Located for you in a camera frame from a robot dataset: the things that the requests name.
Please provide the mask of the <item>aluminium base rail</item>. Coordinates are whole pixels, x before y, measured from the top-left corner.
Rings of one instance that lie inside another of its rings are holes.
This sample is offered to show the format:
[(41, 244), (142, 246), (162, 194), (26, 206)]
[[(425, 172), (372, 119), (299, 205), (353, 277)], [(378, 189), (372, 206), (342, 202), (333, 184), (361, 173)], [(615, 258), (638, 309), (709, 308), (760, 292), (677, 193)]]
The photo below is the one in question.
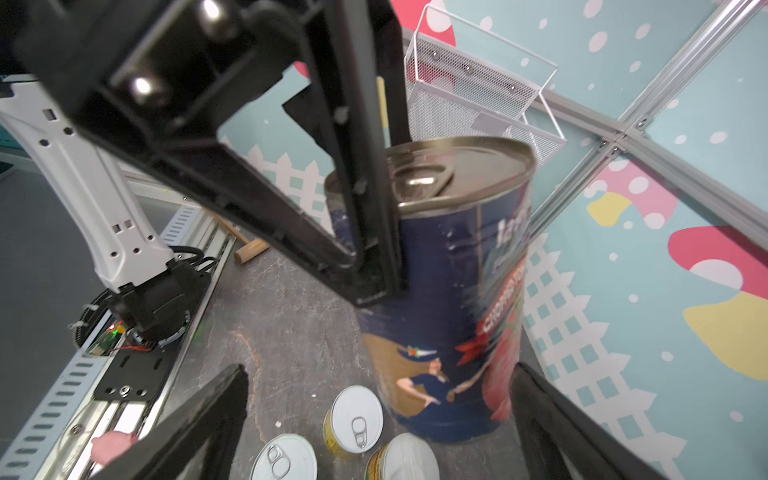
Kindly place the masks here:
[(115, 353), (92, 356), (80, 348), (54, 382), (1, 459), (3, 479), (89, 479), (102, 470), (92, 461), (92, 440), (115, 430), (142, 439), (159, 422), (194, 333), (232, 252), (230, 233), (203, 209), (181, 206), (162, 232), (171, 245), (200, 248), (218, 263), (211, 283), (183, 335), (171, 345), (170, 361), (159, 370), (168, 376), (156, 393), (138, 392), (127, 383), (112, 392), (114, 400), (99, 400), (96, 390), (115, 363)]

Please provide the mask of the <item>wooden mallet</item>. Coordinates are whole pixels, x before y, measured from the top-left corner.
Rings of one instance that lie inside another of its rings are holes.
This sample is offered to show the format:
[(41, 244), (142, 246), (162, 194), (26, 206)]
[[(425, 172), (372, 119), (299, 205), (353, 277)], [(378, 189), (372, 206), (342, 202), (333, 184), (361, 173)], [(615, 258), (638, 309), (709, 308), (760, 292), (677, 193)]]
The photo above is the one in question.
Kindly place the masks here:
[(262, 239), (256, 238), (249, 240), (233, 224), (221, 216), (215, 213), (212, 213), (211, 216), (219, 223), (220, 226), (224, 227), (229, 233), (231, 233), (237, 240), (242, 243), (242, 246), (236, 250), (234, 254), (236, 261), (240, 265), (244, 265), (247, 262), (255, 259), (269, 248), (269, 244)]

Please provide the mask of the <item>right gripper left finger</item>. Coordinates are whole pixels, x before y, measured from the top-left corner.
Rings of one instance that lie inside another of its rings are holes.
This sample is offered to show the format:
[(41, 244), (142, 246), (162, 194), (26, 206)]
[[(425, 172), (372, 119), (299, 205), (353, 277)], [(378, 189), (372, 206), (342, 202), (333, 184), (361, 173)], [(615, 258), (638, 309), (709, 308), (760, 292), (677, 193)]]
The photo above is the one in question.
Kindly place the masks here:
[(232, 364), (97, 479), (228, 479), (247, 416), (248, 374)]

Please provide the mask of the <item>yellow can white lid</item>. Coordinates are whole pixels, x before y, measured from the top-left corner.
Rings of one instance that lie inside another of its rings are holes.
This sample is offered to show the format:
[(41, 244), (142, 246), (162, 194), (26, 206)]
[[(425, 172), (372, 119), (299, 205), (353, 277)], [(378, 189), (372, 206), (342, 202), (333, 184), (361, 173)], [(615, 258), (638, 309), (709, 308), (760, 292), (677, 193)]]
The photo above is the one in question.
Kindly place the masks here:
[(337, 395), (324, 417), (324, 444), (336, 458), (354, 460), (376, 446), (383, 424), (378, 397), (362, 385), (349, 386)]
[(317, 480), (314, 448), (303, 436), (282, 434), (269, 441), (257, 456), (251, 480)]
[(365, 480), (439, 480), (439, 465), (430, 445), (403, 433), (376, 451), (365, 468)]

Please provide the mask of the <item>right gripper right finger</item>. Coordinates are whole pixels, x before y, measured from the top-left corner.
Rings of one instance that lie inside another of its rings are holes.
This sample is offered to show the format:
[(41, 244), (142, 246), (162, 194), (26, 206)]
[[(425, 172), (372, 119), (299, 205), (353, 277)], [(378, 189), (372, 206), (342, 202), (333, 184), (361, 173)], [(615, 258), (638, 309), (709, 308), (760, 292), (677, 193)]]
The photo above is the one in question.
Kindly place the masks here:
[(570, 479), (661, 479), (527, 363), (516, 364), (510, 397), (528, 475)]

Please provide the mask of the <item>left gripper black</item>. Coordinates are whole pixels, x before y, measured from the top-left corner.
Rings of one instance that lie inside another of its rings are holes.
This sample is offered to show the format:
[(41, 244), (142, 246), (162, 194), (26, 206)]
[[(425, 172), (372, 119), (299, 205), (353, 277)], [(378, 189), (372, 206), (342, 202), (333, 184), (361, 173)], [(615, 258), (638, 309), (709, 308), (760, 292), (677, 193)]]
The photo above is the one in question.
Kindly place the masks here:
[(348, 300), (347, 250), (217, 138), (303, 62), (309, 114), (347, 184), (360, 177), (354, 1), (15, 1), (11, 58), (87, 139), (268, 240)]

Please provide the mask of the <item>dark blue tall can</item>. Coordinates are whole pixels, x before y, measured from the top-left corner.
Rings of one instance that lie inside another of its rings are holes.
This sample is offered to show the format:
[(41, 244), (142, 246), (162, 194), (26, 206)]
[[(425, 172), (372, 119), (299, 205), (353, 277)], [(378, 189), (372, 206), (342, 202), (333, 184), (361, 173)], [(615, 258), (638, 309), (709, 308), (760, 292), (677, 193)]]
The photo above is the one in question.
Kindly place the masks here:
[(415, 435), (464, 443), (511, 414), (525, 260), (532, 147), (453, 137), (392, 147), (403, 291), (357, 310), (378, 391)]

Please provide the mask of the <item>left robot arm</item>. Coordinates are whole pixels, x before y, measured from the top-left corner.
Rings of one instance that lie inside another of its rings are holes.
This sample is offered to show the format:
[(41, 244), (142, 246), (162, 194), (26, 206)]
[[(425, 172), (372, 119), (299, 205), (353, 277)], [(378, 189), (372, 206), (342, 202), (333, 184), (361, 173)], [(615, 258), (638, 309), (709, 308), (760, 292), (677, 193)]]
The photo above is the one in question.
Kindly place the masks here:
[[(217, 137), (295, 63), (287, 113), (333, 159), (350, 243), (332, 237)], [(358, 307), (403, 288), (383, 113), (407, 116), (388, 1), (5, 1), (1, 122), (79, 227), (112, 312), (175, 335), (207, 282), (141, 216), (129, 164), (246, 228)]]

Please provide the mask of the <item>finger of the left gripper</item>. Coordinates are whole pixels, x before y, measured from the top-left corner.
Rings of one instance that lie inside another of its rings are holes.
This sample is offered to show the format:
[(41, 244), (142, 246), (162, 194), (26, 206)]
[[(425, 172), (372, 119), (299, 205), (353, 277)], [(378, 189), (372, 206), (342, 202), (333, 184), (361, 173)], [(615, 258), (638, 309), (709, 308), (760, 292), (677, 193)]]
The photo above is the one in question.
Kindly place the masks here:
[(310, 84), (284, 108), (334, 161), (352, 245), (294, 211), (283, 248), (351, 304), (374, 305), (403, 283), (387, 169), (388, 148), (411, 140), (401, 25), (388, 1), (310, 1), (297, 41)]

